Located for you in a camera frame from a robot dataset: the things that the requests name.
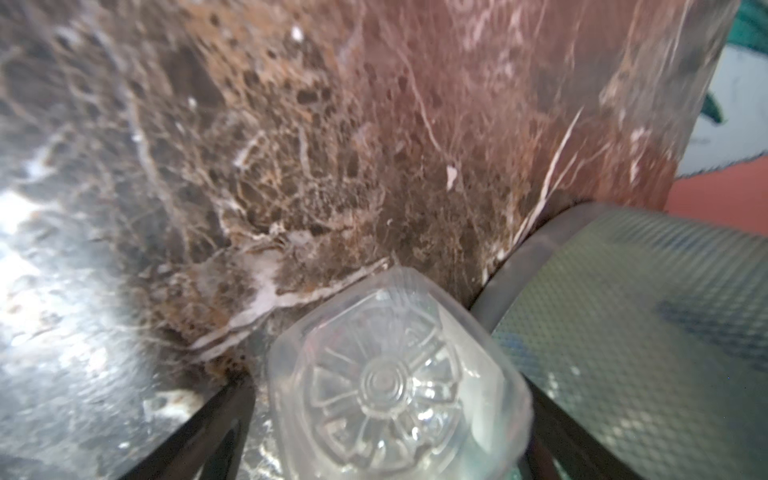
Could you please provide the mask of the clear bottle green neck band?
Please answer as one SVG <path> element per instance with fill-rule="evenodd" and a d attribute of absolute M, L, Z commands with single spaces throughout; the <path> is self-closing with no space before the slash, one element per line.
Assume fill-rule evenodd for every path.
<path fill-rule="evenodd" d="M 288 328 L 267 379 L 288 479 L 506 479 L 531 436 L 521 373 L 411 268 L 363 280 Z"/>

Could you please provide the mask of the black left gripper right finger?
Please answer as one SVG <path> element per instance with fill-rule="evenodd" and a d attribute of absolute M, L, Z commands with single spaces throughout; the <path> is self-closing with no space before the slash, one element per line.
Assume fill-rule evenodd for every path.
<path fill-rule="evenodd" d="M 541 389 L 527 382 L 534 419 L 518 468 L 524 479 L 638 479 L 640 475 L 603 446 Z"/>

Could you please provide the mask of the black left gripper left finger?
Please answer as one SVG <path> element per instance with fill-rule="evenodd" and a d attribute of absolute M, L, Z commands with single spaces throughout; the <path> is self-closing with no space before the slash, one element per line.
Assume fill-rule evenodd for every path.
<path fill-rule="evenodd" d="M 144 460 L 129 479 L 237 477 L 255 407 L 250 375 L 237 375 Z"/>

